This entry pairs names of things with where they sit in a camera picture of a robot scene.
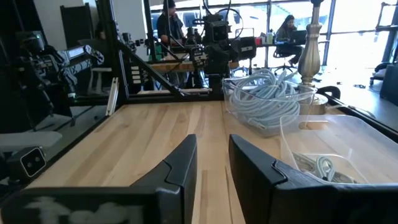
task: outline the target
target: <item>black chair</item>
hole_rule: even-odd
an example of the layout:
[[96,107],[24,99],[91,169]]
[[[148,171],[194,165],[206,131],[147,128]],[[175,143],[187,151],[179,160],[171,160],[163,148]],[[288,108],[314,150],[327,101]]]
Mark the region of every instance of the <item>black chair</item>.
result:
[[282,52],[280,52],[280,50],[278,48],[276,48],[276,50],[274,52],[274,58],[284,58],[285,61],[284,61],[283,65],[273,68],[273,69],[276,69],[274,72],[275,75],[277,75],[277,71],[279,71],[279,70],[284,71],[285,69],[287,69],[287,70],[293,72],[291,68],[295,68],[295,67],[291,66],[291,65],[286,65],[286,58],[289,56],[292,56],[292,54],[282,53]]

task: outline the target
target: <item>light blue cable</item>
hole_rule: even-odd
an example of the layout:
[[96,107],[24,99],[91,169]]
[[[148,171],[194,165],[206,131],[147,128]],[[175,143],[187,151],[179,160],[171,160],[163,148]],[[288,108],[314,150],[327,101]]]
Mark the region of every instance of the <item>light blue cable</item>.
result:
[[[239,118],[250,125],[261,129],[272,129],[280,126],[283,116],[300,114],[300,104],[297,100],[283,99],[294,95],[294,87],[286,82],[295,74],[286,76],[286,71],[278,79],[270,70],[261,69],[250,77],[238,81],[229,102]],[[257,86],[252,90],[240,91],[245,86]]]

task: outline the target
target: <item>laptop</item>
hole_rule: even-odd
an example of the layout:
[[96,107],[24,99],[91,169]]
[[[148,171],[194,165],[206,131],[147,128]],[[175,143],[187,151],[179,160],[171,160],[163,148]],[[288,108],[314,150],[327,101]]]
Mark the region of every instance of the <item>laptop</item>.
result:
[[302,45],[307,41],[307,31],[306,30],[295,30],[290,35],[290,43]]

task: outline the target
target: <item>clear plastic bin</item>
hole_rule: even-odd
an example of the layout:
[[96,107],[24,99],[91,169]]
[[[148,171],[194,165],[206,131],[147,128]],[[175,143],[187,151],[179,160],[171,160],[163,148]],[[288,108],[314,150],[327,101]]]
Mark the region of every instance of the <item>clear plastic bin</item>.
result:
[[398,182],[398,144],[364,121],[324,115],[285,116],[280,122],[280,155],[293,168],[306,171],[297,155],[313,161],[326,157],[333,162],[336,173],[355,183]]
[[265,80],[249,82],[242,88],[238,88],[237,84],[244,79],[246,77],[223,80],[226,109],[240,122],[247,124],[264,137],[280,134],[280,118],[285,115],[299,115],[300,104],[310,104],[317,91],[308,86],[298,86],[292,83],[296,91],[294,95],[272,99],[259,98],[251,94],[250,91],[262,85]]

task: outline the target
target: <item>coiled cable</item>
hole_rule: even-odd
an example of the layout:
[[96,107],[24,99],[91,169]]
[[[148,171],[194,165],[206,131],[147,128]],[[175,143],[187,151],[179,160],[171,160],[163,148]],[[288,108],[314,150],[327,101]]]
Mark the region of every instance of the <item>coiled cable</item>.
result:
[[[261,69],[236,82],[229,102],[238,118],[261,129],[279,128],[283,116],[294,119],[300,114],[300,104],[293,98],[284,98],[296,94],[293,85],[286,82],[294,75],[286,76],[284,71],[278,79],[270,70]],[[247,86],[253,88],[243,91]]]

